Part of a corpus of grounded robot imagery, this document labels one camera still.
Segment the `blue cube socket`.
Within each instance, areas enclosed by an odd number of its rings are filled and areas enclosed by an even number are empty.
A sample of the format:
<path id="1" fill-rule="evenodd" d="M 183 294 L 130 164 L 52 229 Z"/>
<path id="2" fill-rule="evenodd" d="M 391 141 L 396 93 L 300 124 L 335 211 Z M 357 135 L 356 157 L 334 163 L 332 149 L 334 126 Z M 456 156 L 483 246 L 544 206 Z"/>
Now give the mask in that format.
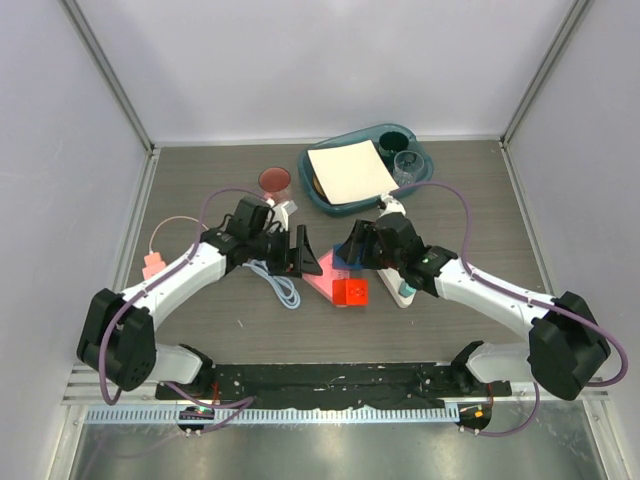
<path id="1" fill-rule="evenodd" d="M 360 263 L 349 264 L 338 255 L 338 250 L 342 247 L 341 244 L 334 244 L 332 248 L 332 267 L 337 270 L 349 270 L 359 271 L 362 269 Z"/>

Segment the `red cube socket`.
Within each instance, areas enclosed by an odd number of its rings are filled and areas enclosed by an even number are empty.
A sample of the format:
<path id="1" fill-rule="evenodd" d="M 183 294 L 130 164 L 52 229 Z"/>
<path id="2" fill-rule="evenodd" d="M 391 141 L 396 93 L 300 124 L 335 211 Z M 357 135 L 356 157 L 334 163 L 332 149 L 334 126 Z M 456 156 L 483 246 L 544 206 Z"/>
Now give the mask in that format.
<path id="1" fill-rule="evenodd" d="M 332 303 L 351 307 L 369 304 L 369 283 L 363 278 L 342 278 L 332 282 Z"/>

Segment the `pink triangular power strip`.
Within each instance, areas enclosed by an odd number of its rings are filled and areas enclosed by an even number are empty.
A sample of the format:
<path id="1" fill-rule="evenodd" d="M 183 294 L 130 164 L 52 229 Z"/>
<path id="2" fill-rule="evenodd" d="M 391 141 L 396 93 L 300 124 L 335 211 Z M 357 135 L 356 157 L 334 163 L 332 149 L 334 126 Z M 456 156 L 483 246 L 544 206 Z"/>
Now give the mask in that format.
<path id="1" fill-rule="evenodd" d="M 319 260 L 318 263 L 323 270 L 322 275 L 304 274 L 302 279 L 309 284 L 317 293 L 322 295 L 330 303 L 333 302 L 333 282 L 337 280 L 352 279 L 350 270 L 336 268 L 334 266 L 334 251 L 329 250 Z"/>

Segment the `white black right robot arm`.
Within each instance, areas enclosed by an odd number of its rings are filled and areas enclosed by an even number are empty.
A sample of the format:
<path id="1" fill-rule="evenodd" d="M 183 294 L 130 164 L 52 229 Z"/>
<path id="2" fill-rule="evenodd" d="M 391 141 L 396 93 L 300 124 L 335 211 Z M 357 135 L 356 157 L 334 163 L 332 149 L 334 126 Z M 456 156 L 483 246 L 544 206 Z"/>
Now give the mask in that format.
<path id="1" fill-rule="evenodd" d="M 566 292 L 554 298 L 478 271 L 458 254 L 424 244 L 401 213 L 357 221 L 336 254 L 351 266 L 393 270 L 414 290 L 465 305 L 524 339 L 523 345 L 475 347 L 451 371 L 462 394 L 493 381 L 532 381 L 573 400 L 611 354 L 582 297 Z"/>

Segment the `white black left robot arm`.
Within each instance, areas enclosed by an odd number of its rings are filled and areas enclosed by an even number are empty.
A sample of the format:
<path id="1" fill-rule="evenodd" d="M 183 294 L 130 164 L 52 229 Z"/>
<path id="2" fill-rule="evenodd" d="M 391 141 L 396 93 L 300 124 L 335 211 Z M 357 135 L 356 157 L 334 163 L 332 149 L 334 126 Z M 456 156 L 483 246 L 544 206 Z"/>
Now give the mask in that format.
<path id="1" fill-rule="evenodd" d="M 198 229 L 194 244 L 152 277 L 119 293 L 96 293 L 77 357 L 98 373 L 105 403 L 115 404 L 121 393 L 147 381 L 193 399 L 205 397 L 214 381 L 212 360 L 188 345 L 159 344 L 156 331 L 201 289 L 249 262 L 275 277 L 323 273 L 305 226 L 289 231 L 284 208 L 246 196 L 218 226 Z"/>

